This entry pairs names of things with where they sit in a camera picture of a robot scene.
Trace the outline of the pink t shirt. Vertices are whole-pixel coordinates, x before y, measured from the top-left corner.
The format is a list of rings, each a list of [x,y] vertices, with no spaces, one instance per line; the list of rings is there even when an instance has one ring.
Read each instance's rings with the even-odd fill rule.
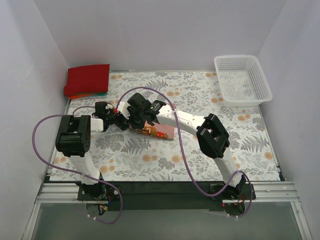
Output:
[[[142,134],[168,141],[172,141],[175,136],[175,128],[173,126],[156,122],[149,124],[146,121],[142,129],[134,128],[132,126],[130,128],[139,131]]]

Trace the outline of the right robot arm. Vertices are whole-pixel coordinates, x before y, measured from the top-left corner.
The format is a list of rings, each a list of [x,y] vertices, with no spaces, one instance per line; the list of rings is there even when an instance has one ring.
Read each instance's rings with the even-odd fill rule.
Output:
[[[206,196],[221,200],[245,199],[246,178],[232,159],[229,134],[216,115],[192,115],[176,110],[171,103],[159,100],[150,102],[139,93],[119,103],[118,110],[134,129],[141,129],[145,122],[157,122],[195,136],[201,152],[214,160],[225,183],[222,187],[214,187]]]

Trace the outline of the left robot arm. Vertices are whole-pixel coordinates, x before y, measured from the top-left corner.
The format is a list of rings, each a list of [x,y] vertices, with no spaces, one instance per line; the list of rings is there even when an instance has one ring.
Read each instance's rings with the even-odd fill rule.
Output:
[[[103,133],[111,125],[121,130],[129,128],[126,118],[108,102],[95,103],[92,116],[65,115],[61,118],[55,147],[74,164],[81,174],[79,186],[90,197],[100,200],[107,194],[106,186],[101,183],[103,176],[95,167],[90,156],[91,133]]]

